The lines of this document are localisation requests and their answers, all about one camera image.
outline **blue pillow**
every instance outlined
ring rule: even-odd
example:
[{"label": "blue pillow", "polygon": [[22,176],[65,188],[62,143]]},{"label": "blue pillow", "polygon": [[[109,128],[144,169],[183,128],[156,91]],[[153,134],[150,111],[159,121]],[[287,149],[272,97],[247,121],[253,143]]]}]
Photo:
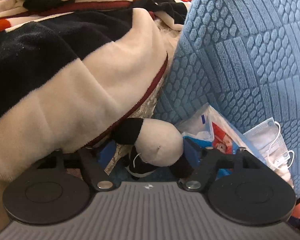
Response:
[{"label": "blue pillow", "polygon": [[210,103],[241,133],[273,116],[300,197],[300,0],[193,0],[154,112],[173,124]]}]

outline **white thread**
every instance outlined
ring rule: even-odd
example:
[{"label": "white thread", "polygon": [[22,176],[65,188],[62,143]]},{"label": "white thread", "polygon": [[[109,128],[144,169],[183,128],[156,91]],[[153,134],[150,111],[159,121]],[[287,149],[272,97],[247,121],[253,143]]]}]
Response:
[{"label": "white thread", "polygon": [[134,159],[133,159],[133,168],[135,168],[136,167],[136,165],[134,164],[134,161],[136,160],[136,158],[140,155],[141,153],[138,153],[137,154],[137,156],[136,157],[134,157]]},{"label": "white thread", "polygon": [[133,167],[135,168],[136,167],[136,165],[134,164],[134,161],[136,160],[136,158],[140,155],[141,153],[138,153],[137,154],[137,156],[136,157],[134,157],[134,159],[133,159]]},{"label": "white thread", "polygon": [[[277,134],[276,138],[275,138],[275,139],[272,141],[272,143],[270,144],[269,150],[267,151],[267,157],[268,157],[269,163],[270,163],[272,166],[274,166],[274,167],[275,167],[276,169],[278,169],[278,170],[283,170],[283,169],[277,167],[276,165],[274,165],[274,163],[270,160],[270,150],[271,150],[271,147],[272,147],[272,145],[275,143],[275,141],[279,138],[279,136],[280,136],[280,134],[281,134],[281,125],[280,125],[277,121],[275,121],[274,123],[278,126],[279,131],[278,131],[278,134]],[[288,168],[291,167],[291,165],[292,165],[292,163],[293,163],[293,160],[294,160],[294,155],[295,155],[295,153],[294,153],[293,150],[289,150],[289,151],[288,151],[288,154],[290,154],[290,153],[292,153],[292,160],[291,160],[291,163],[290,163],[290,165],[288,166]]]}]

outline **metal bolt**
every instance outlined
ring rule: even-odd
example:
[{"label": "metal bolt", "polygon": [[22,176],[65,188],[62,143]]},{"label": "metal bolt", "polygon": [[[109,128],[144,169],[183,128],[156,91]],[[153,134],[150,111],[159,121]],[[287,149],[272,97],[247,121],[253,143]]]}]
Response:
[{"label": "metal bolt", "polygon": [[107,181],[107,180],[104,180],[104,181],[100,181],[98,184],[97,184],[98,188],[100,189],[110,189],[112,188],[113,186],[113,183],[111,181]]},{"label": "metal bolt", "polygon": [[191,180],[186,183],[186,187],[188,189],[199,189],[201,187],[201,183],[195,180]]}]

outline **textured fabric pattern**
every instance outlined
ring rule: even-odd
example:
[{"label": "textured fabric pattern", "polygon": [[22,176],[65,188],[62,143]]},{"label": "textured fabric pattern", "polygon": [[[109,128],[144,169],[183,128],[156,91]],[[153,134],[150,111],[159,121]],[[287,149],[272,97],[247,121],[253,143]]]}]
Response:
[{"label": "textured fabric pattern", "polygon": [[193,0],[154,117],[209,102],[240,132],[274,117],[300,196],[300,0]]}]

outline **face mask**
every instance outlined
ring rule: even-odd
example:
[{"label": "face mask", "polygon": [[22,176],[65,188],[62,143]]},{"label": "face mask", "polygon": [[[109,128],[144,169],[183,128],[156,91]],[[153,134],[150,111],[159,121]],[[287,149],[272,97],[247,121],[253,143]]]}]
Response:
[{"label": "face mask", "polygon": [[292,161],[288,168],[291,167],[294,160],[294,152],[292,150],[288,151],[281,135],[281,126],[273,118],[265,120],[243,135],[265,158],[269,168],[280,170],[279,166],[288,161],[290,153],[292,153]]}]

